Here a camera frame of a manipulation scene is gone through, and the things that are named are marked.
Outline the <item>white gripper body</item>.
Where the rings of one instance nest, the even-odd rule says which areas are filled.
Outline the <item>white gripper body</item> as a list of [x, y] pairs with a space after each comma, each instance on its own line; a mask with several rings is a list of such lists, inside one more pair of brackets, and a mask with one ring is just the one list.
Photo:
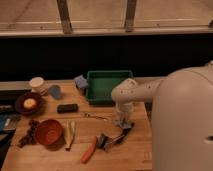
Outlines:
[[120, 123], [128, 122], [130, 120], [130, 115], [133, 113], [133, 103], [117, 103], [116, 112]]

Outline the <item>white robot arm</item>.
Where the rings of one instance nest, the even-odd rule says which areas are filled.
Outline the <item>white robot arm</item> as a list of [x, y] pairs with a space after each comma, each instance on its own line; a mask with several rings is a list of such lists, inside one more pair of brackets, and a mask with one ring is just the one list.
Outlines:
[[115, 102], [119, 123], [128, 122], [133, 112], [134, 102], [150, 102], [162, 79], [139, 84], [132, 78], [122, 81], [111, 91], [111, 98]]

